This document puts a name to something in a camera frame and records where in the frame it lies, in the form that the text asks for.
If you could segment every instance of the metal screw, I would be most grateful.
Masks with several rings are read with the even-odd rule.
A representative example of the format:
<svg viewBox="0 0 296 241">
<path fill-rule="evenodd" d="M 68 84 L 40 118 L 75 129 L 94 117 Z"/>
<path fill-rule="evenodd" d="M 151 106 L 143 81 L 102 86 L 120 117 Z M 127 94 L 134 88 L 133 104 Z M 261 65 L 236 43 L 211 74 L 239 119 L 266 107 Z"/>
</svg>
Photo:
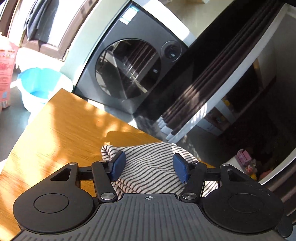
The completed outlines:
<svg viewBox="0 0 296 241">
<path fill-rule="evenodd" d="M 101 198 L 104 200 L 111 200 L 111 199 L 115 198 L 115 195 L 110 192 L 105 192 L 101 195 Z"/>
<path fill-rule="evenodd" d="M 183 198 L 187 199 L 187 200 L 193 200 L 193 199 L 196 199 L 197 196 L 195 193 L 193 192 L 186 192 L 182 195 Z"/>
</svg>

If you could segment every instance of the round glass door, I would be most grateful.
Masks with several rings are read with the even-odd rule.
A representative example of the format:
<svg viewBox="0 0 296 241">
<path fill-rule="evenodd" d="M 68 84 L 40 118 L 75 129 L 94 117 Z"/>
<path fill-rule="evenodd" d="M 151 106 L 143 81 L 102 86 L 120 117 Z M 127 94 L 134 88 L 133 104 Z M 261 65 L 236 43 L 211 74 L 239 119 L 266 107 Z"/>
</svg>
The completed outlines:
<svg viewBox="0 0 296 241">
<path fill-rule="evenodd" d="M 157 82 L 161 60 L 148 43 L 127 39 L 110 45 L 98 58 L 96 79 L 115 98 L 130 99 L 147 93 Z"/>
</svg>

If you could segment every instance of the black and white striped towel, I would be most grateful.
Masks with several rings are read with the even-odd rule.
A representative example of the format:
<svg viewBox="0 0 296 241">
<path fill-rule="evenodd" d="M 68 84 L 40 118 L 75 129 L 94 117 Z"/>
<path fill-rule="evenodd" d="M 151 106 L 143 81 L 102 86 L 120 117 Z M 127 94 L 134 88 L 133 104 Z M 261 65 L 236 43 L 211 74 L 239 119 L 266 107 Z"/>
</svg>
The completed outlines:
<svg viewBox="0 0 296 241">
<path fill-rule="evenodd" d="M 105 145 L 101 149 L 107 161 L 118 151 L 126 154 L 126 166 L 118 181 L 112 183 L 119 198 L 122 193 L 176 193 L 179 196 L 185 184 L 174 170 L 173 155 L 179 153 L 188 162 L 197 160 L 183 148 L 166 142 L 129 147 Z M 207 181 L 203 196 L 217 187 L 217 182 Z"/>
</svg>

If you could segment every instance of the wooden tabletop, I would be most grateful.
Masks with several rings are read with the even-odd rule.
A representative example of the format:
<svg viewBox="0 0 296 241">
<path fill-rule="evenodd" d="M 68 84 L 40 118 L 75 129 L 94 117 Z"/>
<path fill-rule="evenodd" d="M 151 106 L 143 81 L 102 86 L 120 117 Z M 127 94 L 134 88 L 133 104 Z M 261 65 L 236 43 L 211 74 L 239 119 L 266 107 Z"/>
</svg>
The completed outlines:
<svg viewBox="0 0 296 241">
<path fill-rule="evenodd" d="M 160 140 L 60 90 L 26 127 L 0 175 L 0 240 L 11 240 L 20 231 L 12 213 L 15 199 L 65 164 L 90 166 L 102 159 L 105 144 L 153 142 Z M 81 187 L 95 196 L 91 181 L 82 181 Z"/>
</svg>

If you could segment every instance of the gray gripper base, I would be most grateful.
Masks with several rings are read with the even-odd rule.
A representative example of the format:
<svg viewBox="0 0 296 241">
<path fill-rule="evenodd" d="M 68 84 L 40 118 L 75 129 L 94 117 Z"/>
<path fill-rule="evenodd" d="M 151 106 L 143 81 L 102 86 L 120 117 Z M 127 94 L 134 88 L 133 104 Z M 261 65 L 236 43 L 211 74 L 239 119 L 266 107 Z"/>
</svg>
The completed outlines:
<svg viewBox="0 0 296 241">
<path fill-rule="evenodd" d="M 197 205 L 183 203 L 174 194 L 124 194 L 118 202 L 102 204 L 89 222 L 68 233 L 42 235 L 24 230 L 13 239 L 13 241 L 29 240 L 276 241 L 284 239 L 275 231 L 257 235 L 239 235 L 224 231 L 210 223 Z"/>
</svg>

